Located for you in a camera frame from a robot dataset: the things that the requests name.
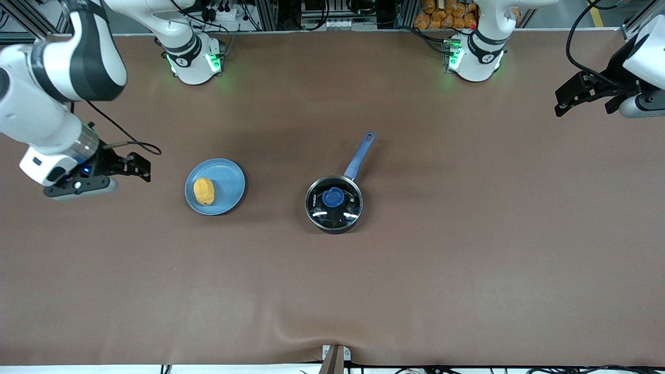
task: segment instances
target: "pan handle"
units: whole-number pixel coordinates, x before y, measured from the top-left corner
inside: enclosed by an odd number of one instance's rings
[[[360,169],[360,164],[362,164],[362,160],[365,158],[365,155],[370,149],[372,142],[374,142],[374,133],[370,131],[365,134],[365,137],[362,139],[362,142],[360,143],[356,154],[353,156],[351,163],[346,168],[346,171],[344,172],[345,177],[351,180],[356,179],[358,176],[358,169]]]

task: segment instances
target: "yellow tape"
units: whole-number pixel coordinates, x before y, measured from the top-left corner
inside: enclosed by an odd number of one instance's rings
[[[591,8],[591,18],[593,19],[593,25],[595,27],[604,27],[602,23],[602,18],[600,17],[600,12],[596,8]]]

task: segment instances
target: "table surface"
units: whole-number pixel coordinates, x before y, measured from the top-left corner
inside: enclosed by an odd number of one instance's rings
[[[601,102],[556,118],[566,36],[514,34],[479,84],[407,33],[240,36],[198,87],[151,38],[118,39],[129,83],[99,107],[164,155],[151,183],[55,202],[0,139],[0,364],[298,362],[343,343],[375,365],[665,365],[664,122]],[[574,43],[601,69],[622,40]],[[305,192],[368,130],[363,215],[324,234]],[[219,157],[247,194],[201,216],[183,185]]]

